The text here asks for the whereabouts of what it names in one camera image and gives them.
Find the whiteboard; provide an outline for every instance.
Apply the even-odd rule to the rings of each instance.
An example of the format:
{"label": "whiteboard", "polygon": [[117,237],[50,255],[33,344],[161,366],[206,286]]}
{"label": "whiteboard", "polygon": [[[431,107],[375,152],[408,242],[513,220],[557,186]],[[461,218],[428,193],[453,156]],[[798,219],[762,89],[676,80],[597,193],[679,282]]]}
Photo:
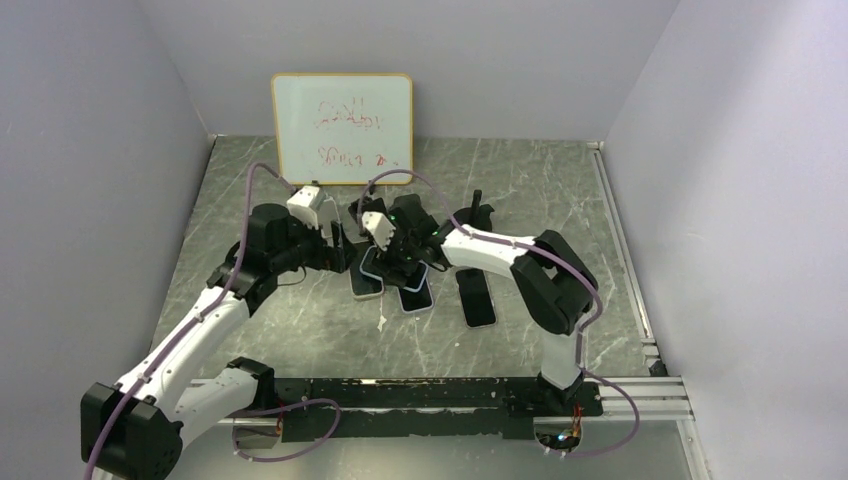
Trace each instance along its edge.
{"label": "whiteboard", "polygon": [[[280,173],[303,185],[363,185],[412,170],[412,80],[405,74],[279,73],[271,79]],[[378,185],[403,185],[393,174]]]}

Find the cable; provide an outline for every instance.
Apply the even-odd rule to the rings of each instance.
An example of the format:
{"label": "cable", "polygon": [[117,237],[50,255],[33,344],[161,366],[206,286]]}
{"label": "cable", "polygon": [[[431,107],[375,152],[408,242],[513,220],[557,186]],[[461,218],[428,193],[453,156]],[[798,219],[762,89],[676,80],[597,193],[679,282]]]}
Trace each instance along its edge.
{"label": "cable", "polygon": [[237,412],[236,414],[233,415],[234,418],[259,417],[259,416],[263,416],[263,415],[271,415],[271,414],[274,414],[274,413],[288,412],[288,411],[291,411],[291,410],[294,410],[294,409],[297,409],[297,408],[307,407],[309,405],[322,404],[322,403],[332,406],[336,410],[336,417],[333,419],[333,424],[327,430],[327,433],[325,433],[324,436],[319,438],[318,440],[315,440],[315,442],[313,442],[312,445],[304,448],[303,450],[301,450],[299,452],[295,452],[295,453],[292,453],[290,455],[284,455],[282,457],[273,457],[273,458],[254,457],[252,455],[248,455],[248,454],[242,452],[241,450],[239,450],[238,441],[236,440],[236,429],[233,428],[233,434],[232,434],[233,454],[238,455],[239,457],[241,457],[245,460],[249,460],[251,462],[276,463],[276,462],[285,462],[287,460],[292,460],[292,459],[295,459],[297,457],[306,455],[307,453],[311,452],[312,450],[315,450],[316,448],[323,445],[324,442],[326,442],[333,435],[333,433],[336,431],[336,428],[339,426],[339,420],[341,420],[341,418],[342,418],[342,407],[340,407],[339,404],[336,403],[335,400],[331,400],[329,398],[314,398],[314,399],[311,399],[311,400],[305,400],[305,401],[300,402],[300,403],[293,403],[291,405],[286,405],[285,407],[272,408],[270,410],[258,410],[258,411],[252,411],[252,412],[251,411],[242,411],[242,412]]}
{"label": "cable", "polygon": [[613,450],[617,450],[618,448],[621,448],[622,446],[624,446],[624,444],[626,444],[630,440],[632,440],[633,437],[636,436],[636,433],[639,431],[639,424],[640,424],[639,409],[636,407],[636,402],[633,400],[633,398],[630,395],[627,394],[627,392],[624,391],[624,389],[622,389],[618,385],[610,382],[609,380],[607,380],[607,379],[605,379],[605,378],[603,378],[599,375],[595,375],[594,373],[589,372],[586,368],[580,366],[581,358],[583,356],[582,355],[583,354],[583,340],[584,340],[583,339],[583,330],[585,330],[589,325],[591,325],[598,318],[600,318],[600,316],[604,312],[604,305],[603,305],[603,302],[601,302],[601,297],[600,297],[600,295],[598,295],[598,291],[595,289],[595,287],[592,285],[592,283],[589,282],[589,280],[586,279],[586,277],[584,277],[576,268],[574,268],[568,262],[566,262],[565,260],[559,258],[558,256],[548,252],[547,250],[543,250],[543,249],[541,249],[541,248],[539,248],[535,245],[530,245],[530,244],[523,243],[523,242],[513,243],[509,240],[504,240],[502,238],[492,237],[492,236],[480,234],[480,233],[469,232],[468,230],[463,228],[462,225],[459,224],[459,221],[456,219],[456,217],[453,216],[453,213],[451,213],[450,205],[448,204],[448,200],[445,197],[445,194],[442,193],[439,189],[437,189],[436,186],[433,185],[433,182],[430,181],[430,179],[428,179],[427,177],[425,177],[424,175],[422,175],[420,173],[413,172],[412,170],[406,170],[406,169],[403,169],[403,168],[386,170],[385,172],[383,172],[383,173],[377,175],[376,177],[372,178],[368,182],[368,184],[365,185],[365,188],[362,190],[362,194],[359,197],[359,202],[357,202],[357,208],[356,208],[356,222],[358,224],[357,226],[360,229],[365,228],[365,226],[362,224],[362,203],[363,203],[363,199],[365,198],[365,195],[367,195],[369,193],[369,191],[371,191],[375,187],[377,180],[379,180],[383,177],[386,177],[388,175],[393,175],[393,174],[397,174],[397,173],[412,175],[413,177],[421,180],[428,187],[430,187],[430,189],[433,191],[433,193],[435,193],[436,196],[439,197],[439,200],[442,202],[442,208],[444,209],[445,214],[447,214],[447,216],[450,219],[451,223],[453,224],[454,228],[456,228],[457,230],[459,230],[463,234],[465,234],[465,235],[467,235],[471,238],[476,238],[478,240],[484,240],[484,241],[487,241],[487,242],[490,242],[490,243],[496,243],[498,245],[506,245],[506,246],[509,246],[509,247],[513,247],[513,246],[520,247],[520,248],[523,248],[527,251],[533,252],[537,255],[541,255],[541,256],[547,258],[548,260],[554,262],[557,266],[565,269],[568,273],[570,273],[572,276],[574,276],[574,278],[576,278],[583,285],[583,287],[586,288],[586,290],[592,296],[592,300],[594,300],[596,308],[595,308],[595,312],[585,322],[582,322],[580,325],[577,326],[577,339],[576,339],[577,345],[576,345],[576,348],[575,348],[575,361],[577,363],[578,368],[583,373],[583,375],[585,375],[589,378],[593,378],[593,379],[599,381],[600,383],[602,383],[602,384],[604,384],[608,387],[611,387],[611,388],[615,389],[616,391],[618,391],[619,393],[621,393],[621,395],[627,400],[627,402],[630,404],[630,407],[633,409],[634,421],[633,421],[633,428],[630,430],[630,432],[622,440],[614,443],[613,445],[610,445],[610,446],[604,447],[604,448],[599,448],[597,450],[592,450],[592,451],[589,451],[589,452],[570,453],[570,454],[568,454],[568,456],[569,457],[594,457],[594,456],[597,456],[597,455],[603,455],[605,453],[609,453]]}
{"label": "cable", "polygon": [[230,274],[230,278],[227,280],[227,283],[226,285],[224,285],[224,288],[221,289],[220,295],[218,295],[218,297],[213,300],[212,303],[207,305],[206,308],[201,310],[196,317],[192,318],[191,321],[186,323],[183,328],[181,328],[173,337],[171,337],[171,340],[162,348],[162,350],[159,352],[159,355],[157,355],[156,358],[154,358],[150,362],[150,365],[139,376],[139,379],[136,380],[135,383],[132,384],[132,386],[130,386],[127,392],[124,393],[124,396],[121,397],[121,399],[118,401],[118,404],[112,410],[112,413],[109,415],[109,418],[103,425],[103,429],[100,430],[100,435],[98,435],[97,441],[94,442],[94,447],[92,447],[91,449],[91,454],[88,456],[88,463],[85,466],[85,474],[83,476],[85,480],[91,480],[92,476],[94,475],[94,468],[97,465],[97,459],[98,457],[100,457],[100,453],[103,450],[103,445],[106,443],[106,439],[109,437],[109,433],[112,431],[112,428],[114,428],[115,423],[118,421],[118,417],[121,415],[121,412],[127,406],[127,403],[129,403],[130,399],[134,397],[139,390],[141,390],[141,387],[145,383],[144,379],[150,378],[153,372],[155,372],[156,369],[159,368],[159,366],[162,364],[162,362],[165,361],[165,359],[168,357],[171,351],[174,350],[177,344],[183,338],[185,338],[188,332],[192,328],[194,328],[195,325],[200,323],[201,319],[205,318],[206,315],[209,315],[210,312],[218,308],[218,305],[221,304],[221,302],[224,300],[224,297],[226,297],[227,293],[229,293],[230,288],[232,288],[236,276],[241,271],[241,265],[244,261],[244,251],[247,247],[247,225],[248,219],[250,217],[250,196],[253,191],[253,175],[255,174],[257,168],[262,168],[266,170],[275,179],[277,179],[277,181],[282,183],[283,186],[286,187],[292,194],[296,191],[296,189],[289,182],[287,182],[283,177],[280,176],[280,174],[275,172],[268,165],[264,163],[254,163],[250,166],[247,171],[247,186],[245,187],[246,194],[244,200],[244,219],[241,225],[241,239],[239,240],[238,258],[236,258],[236,264],[235,266],[233,266],[233,271]]}

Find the black mounting plate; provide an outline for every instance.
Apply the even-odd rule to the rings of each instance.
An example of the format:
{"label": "black mounting plate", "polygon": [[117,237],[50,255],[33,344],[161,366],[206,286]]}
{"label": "black mounting plate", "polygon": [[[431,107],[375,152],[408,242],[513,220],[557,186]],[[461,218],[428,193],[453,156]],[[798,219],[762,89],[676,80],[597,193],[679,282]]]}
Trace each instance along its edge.
{"label": "black mounting plate", "polygon": [[[330,398],[344,412],[333,438],[501,435],[535,438],[534,417],[570,416],[579,403],[583,416],[603,414],[598,385],[584,382],[558,408],[546,406],[535,377],[480,378],[277,378],[286,405],[303,398]],[[310,441],[333,423],[332,407],[308,407],[283,415],[283,442]]]}

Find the phone screen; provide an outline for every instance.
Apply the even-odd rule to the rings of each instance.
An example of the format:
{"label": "phone screen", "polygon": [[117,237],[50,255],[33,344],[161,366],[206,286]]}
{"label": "phone screen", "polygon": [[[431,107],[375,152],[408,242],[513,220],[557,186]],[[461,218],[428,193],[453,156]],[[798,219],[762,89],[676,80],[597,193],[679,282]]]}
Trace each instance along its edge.
{"label": "phone screen", "polygon": [[400,309],[404,313],[416,313],[433,308],[433,295],[430,293],[430,285],[427,281],[417,292],[398,288],[398,296],[400,296]]}
{"label": "phone screen", "polygon": [[362,259],[365,257],[365,252],[368,251],[368,246],[368,242],[354,245],[356,248],[356,258],[348,269],[350,274],[350,289],[353,291],[353,296],[362,300],[383,293],[383,282],[363,275],[359,269]]}
{"label": "phone screen", "polygon": [[462,302],[465,324],[469,328],[494,325],[495,306],[492,304],[486,274],[477,268],[460,270],[456,272],[456,283],[459,285],[459,300]]}

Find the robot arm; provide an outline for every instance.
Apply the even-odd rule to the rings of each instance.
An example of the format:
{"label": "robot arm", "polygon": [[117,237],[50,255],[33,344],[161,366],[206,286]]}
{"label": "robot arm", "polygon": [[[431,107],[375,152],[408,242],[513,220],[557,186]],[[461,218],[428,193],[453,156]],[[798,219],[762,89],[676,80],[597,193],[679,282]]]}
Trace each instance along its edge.
{"label": "robot arm", "polygon": [[[512,237],[489,233],[489,205],[479,205],[482,192],[474,192],[474,202],[454,215],[466,232],[451,222],[437,226],[421,206],[418,195],[404,195],[385,208],[382,200],[363,204],[362,224],[379,253],[372,267],[384,281],[401,286],[410,265],[418,261],[444,267],[470,267],[513,280],[521,292],[533,320],[542,328],[543,357],[540,383],[555,392],[564,404],[580,386],[583,377],[575,361],[581,317],[592,307],[592,297],[569,272],[550,260],[516,244],[529,244],[548,251],[574,266],[597,288],[589,272],[562,236],[546,230],[537,237]],[[349,209],[353,213],[357,205]],[[475,238],[481,234],[497,242]],[[553,275],[548,271],[555,269]]]}
{"label": "robot arm", "polygon": [[[238,358],[216,378],[193,383],[208,355],[277,289],[277,277],[299,268],[344,272],[355,249],[338,222],[335,203],[306,186],[287,202],[257,205],[247,224],[240,271],[233,245],[207,287],[177,327],[141,363],[107,386],[95,383],[81,402],[82,458],[88,461],[106,420],[139,380],[96,461],[129,479],[162,479],[182,450],[234,411],[277,406],[274,370]],[[208,314],[201,316],[223,293]],[[152,373],[150,366],[157,364]]]}

